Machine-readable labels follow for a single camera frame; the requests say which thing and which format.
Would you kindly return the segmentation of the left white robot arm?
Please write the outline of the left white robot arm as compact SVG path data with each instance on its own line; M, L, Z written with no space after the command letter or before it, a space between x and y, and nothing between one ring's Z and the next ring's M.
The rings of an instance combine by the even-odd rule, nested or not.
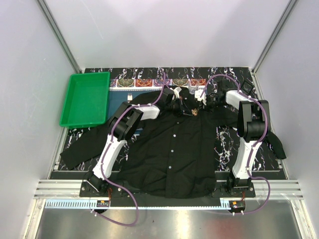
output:
M185 100L194 99L189 88L165 86L160 91L140 94L132 101L123 102L107 121L106 141L96 166L86 182L96 197L103 197L108 190L112 168L124 144L133 136L139 123L155 120L164 110L183 113Z

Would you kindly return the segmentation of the gold brooch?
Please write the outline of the gold brooch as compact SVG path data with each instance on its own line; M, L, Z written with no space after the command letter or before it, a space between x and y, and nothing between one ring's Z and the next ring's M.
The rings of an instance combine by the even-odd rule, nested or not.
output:
M197 115L198 115L198 110L197 110L197 109L193 109L193 110L191 110L191 112L192 112L192 114L193 114L194 116L197 116Z

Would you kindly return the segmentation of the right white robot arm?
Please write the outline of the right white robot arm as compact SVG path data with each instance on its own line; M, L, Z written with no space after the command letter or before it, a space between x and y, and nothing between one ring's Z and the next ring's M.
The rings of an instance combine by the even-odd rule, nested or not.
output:
M243 192L254 190L252 168L255 156L271 127L269 102L244 94L231 87L226 79L217 83L217 87L215 100L238 110L237 133L240 136L240 147L225 185L228 195L235 198Z

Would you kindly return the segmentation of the black button shirt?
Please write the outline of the black button shirt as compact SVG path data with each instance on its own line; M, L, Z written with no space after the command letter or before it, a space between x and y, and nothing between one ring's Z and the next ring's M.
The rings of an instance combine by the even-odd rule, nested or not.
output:
M238 112L226 105L208 112L195 98L185 103L190 110L197 109L198 115L176 117L166 113L139 123L140 135L130 145L128 159L122 161L118 180L147 194L175 199L203 197L215 189L216 130L220 126L237 128ZM106 141L106 122L89 130L61 153L68 169L100 158ZM264 139L275 145L278 156L284 156L275 134L269 131Z

